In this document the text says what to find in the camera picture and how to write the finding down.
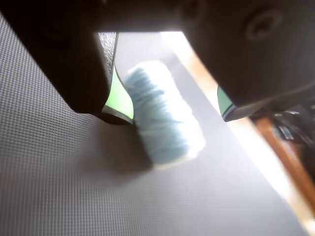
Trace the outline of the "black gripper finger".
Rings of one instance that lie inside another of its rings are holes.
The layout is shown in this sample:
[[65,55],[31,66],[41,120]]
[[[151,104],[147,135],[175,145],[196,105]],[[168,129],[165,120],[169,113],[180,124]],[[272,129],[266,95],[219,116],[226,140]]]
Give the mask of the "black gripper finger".
[[115,125],[133,123],[133,104],[115,68],[116,32],[93,19],[103,0],[3,0],[0,11],[67,105]]
[[314,1],[193,0],[184,18],[187,40],[231,101],[223,120],[284,110],[314,90]]

